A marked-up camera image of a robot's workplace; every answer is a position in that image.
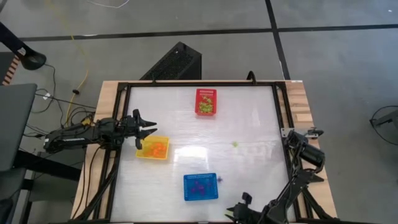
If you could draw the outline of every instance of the yellow basket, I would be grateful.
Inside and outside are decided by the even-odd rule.
[[[141,141],[142,149],[137,150],[138,158],[167,159],[169,151],[169,138],[163,136],[148,136]]]

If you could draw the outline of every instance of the yellow object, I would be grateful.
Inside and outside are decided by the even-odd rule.
[[[81,81],[81,83],[79,84],[79,86],[78,86],[77,89],[76,89],[76,90],[80,90],[80,87],[84,84],[84,82],[86,81],[87,76],[88,76],[88,70],[89,70],[88,68],[89,68],[89,65],[88,65],[88,57],[87,57],[87,54],[86,54],[85,51],[83,50],[83,47],[81,47],[78,43],[76,43],[76,41],[74,41],[75,38],[73,37],[72,31],[71,31],[71,29],[69,28],[69,25],[68,25],[67,20],[66,20],[65,17],[62,15],[62,13],[55,7],[54,3],[53,3],[51,0],[46,0],[45,3],[46,3],[46,5],[48,5],[48,6],[53,10],[53,12],[56,14],[56,16],[58,17],[58,19],[59,19],[59,20],[61,21],[61,23],[63,24],[64,28],[65,28],[67,31],[69,31],[69,33],[70,33],[70,38],[72,39],[72,42],[76,45],[76,47],[80,50],[81,54],[82,54],[82,55],[84,56],[84,58],[85,58],[85,62],[86,62],[86,76],[85,76],[85,78],[83,79],[83,81]],[[76,94],[73,94],[72,97],[70,98],[70,101],[69,101],[69,106],[68,106],[68,110],[67,110],[67,115],[66,115],[66,118],[65,118],[65,124],[66,124],[66,126],[68,126],[68,120],[69,120],[69,116],[70,116],[69,112],[70,112],[70,109],[71,109],[71,107],[72,107],[72,104],[71,104],[71,103],[73,103],[73,100],[75,99],[75,97],[76,97]]]
[[[167,159],[169,151],[169,138],[163,136],[148,136],[141,140],[142,149],[138,150],[136,156],[146,159]]]

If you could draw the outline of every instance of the yellow cable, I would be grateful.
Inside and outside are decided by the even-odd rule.
[[[61,21],[61,23],[63,24],[64,28],[70,33],[70,38],[72,39],[72,42],[76,45],[76,47],[80,50],[81,54],[82,54],[83,57],[85,58],[86,76],[85,76],[85,78],[83,79],[83,81],[81,81],[81,83],[79,84],[79,86],[78,86],[77,89],[76,89],[76,90],[79,90],[80,87],[84,84],[84,82],[86,82],[86,79],[87,79],[87,76],[88,76],[88,71],[89,71],[89,69],[88,69],[88,68],[89,68],[89,65],[88,65],[88,56],[86,55],[86,53],[85,53],[85,51],[83,50],[83,48],[82,48],[78,43],[76,43],[75,38],[74,38],[74,36],[73,36],[73,34],[72,34],[72,31],[71,31],[71,29],[69,28],[69,25],[68,25],[67,20],[62,16],[62,13],[55,7],[54,3],[53,3],[51,0],[46,0],[45,3],[46,3],[46,5],[48,5],[48,6],[53,10],[53,12],[55,13],[55,15],[58,17],[58,19],[59,19],[59,20]],[[67,110],[67,115],[66,115],[66,118],[65,118],[66,126],[68,126],[68,120],[69,120],[69,116],[70,116],[69,112],[70,112],[70,109],[72,108],[72,103],[73,103],[73,100],[75,99],[75,97],[76,97],[76,94],[74,93],[74,94],[72,95],[72,97],[70,98],[70,101],[69,101],[69,106],[68,106],[68,110]]]

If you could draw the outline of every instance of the table leg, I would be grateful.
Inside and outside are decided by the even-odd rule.
[[[17,156],[14,160],[14,167],[24,167],[32,171],[74,181],[79,181],[81,172],[80,169],[76,169],[59,162],[54,162],[49,159],[44,159],[24,151],[17,151]]]

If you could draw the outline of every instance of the white cable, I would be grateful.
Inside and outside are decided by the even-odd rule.
[[[111,8],[113,8],[113,9],[119,9],[120,7],[122,7],[122,6],[124,6],[125,4],[127,4],[130,0],[127,0],[125,3],[121,4],[120,6],[107,6],[107,5],[103,5],[103,4],[100,4],[100,3],[92,2],[92,1],[89,1],[89,0],[86,0],[86,1],[89,2],[89,3],[92,3],[92,4],[94,4],[94,5],[97,5],[97,6],[111,7]]]

